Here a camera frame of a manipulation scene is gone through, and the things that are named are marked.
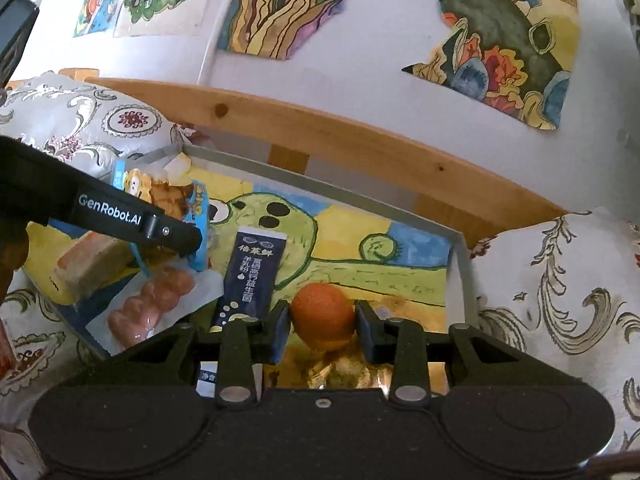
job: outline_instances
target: plastic packaging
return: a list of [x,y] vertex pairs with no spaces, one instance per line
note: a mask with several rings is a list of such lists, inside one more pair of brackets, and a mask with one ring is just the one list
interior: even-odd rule
[[[184,172],[191,166],[191,159],[180,154],[162,169],[132,168],[130,160],[116,162],[112,185],[123,189],[133,196],[161,207],[175,219],[195,224],[202,234],[202,243],[198,250],[188,256],[190,266],[195,270],[209,267],[207,256],[207,237],[209,230],[209,197],[204,184],[187,179]],[[145,270],[138,249],[133,246],[141,269]]]
[[173,326],[223,293],[222,275],[212,269],[196,272],[185,259],[143,272],[92,319],[87,331],[110,355]]

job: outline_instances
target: sausage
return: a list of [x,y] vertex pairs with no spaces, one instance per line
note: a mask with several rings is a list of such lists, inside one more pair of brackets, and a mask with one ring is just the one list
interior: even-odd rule
[[133,345],[144,341],[148,331],[137,323],[134,323],[122,310],[116,309],[107,316],[107,323],[111,333],[124,346],[130,348]]
[[122,310],[138,325],[142,325],[146,330],[156,327],[162,316],[162,312],[156,307],[149,298],[142,296],[132,296],[124,302]]
[[146,282],[142,287],[140,296],[151,299],[152,303],[161,312],[173,310],[180,301],[180,296],[171,290],[171,287],[160,278],[154,278]]
[[194,279],[185,270],[165,267],[162,270],[161,276],[166,278],[167,285],[179,296],[189,294],[193,290],[193,287],[196,286]]

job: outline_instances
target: gold foil wrapper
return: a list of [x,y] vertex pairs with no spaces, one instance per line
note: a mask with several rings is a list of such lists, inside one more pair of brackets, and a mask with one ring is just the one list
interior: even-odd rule
[[[444,332],[445,309],[442,307],[412,303],[399,296],[383,296],[379,301],[369,303],[382,319],[404,317],[417,321],[430,332]],[[429,372],[431,389],[445,393],[443,364],[430,364]],[[268,388],[381,388],[386,395],[392,373],[392,365],[373,366],[365,361],[356,335],[340,350],[321,352],[309,348],[295,333],[291,333],[282,361],[275,366],[265,366],[264,376]]]

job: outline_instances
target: wooden bed frame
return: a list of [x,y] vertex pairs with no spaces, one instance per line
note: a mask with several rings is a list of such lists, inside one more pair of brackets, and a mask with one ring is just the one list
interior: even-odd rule
[[[310,156],[361,171],[418,194],[414,212],[480,238],[565,213],[548,200],[465,160],[406,137],[311,108],[216,88],[100,78],[87,68],[60,71],[153,106],[168,120],[272,144],[269,164],[305,173]],[[23,81],[12,81],[16,88]]]

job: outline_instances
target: patterned pillow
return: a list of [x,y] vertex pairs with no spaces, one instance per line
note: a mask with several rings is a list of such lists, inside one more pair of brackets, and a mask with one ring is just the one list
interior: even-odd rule
[[[36,400],[93,362],[24,269],[14,274],[2,306],[0,337],[10,340],[17,362],[0,379],[0,456],[16,478],[36,480],[44,466],[27,422]],[[5,348],[8,341],[2,341]],[[0,479],[4,479],[0,468]]]
[[116,158],[137,158],[184,141],[180,128],[144,103],[46,72],[10,92],[0,107],[0,135],[101,178]]
[[640,230],[596,208],[472,258],[482,329],[596,388],[616,414],[607,450],[640,449]]

